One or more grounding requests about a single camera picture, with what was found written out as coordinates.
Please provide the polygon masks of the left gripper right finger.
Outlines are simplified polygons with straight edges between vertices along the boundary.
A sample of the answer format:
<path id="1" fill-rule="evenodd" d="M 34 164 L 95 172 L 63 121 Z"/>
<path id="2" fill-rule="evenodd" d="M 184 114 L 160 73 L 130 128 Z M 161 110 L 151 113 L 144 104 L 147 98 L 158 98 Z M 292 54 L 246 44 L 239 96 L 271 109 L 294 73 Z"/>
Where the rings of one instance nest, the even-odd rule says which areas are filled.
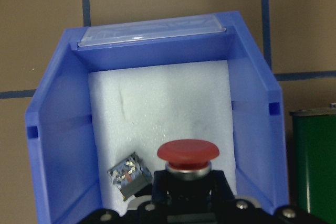
<path id="1" fill-rule="evenodd" d="M 233 200 L 235 198 L 222 170 L 212 170 L 211 180 L 211 200 Z"/>

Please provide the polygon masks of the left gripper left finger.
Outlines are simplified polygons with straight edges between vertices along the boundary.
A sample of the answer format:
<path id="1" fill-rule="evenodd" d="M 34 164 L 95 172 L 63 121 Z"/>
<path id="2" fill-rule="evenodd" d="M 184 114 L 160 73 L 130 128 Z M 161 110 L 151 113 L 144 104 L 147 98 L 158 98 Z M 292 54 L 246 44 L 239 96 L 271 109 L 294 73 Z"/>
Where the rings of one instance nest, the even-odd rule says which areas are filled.
<path id="1" fill-rule="evenodd" d="M 171 200 L 169 194 L 170 176 L 166 170 L 155 171 L 152 184 L 152 201 L 156 204 L 167 204 Z"/>

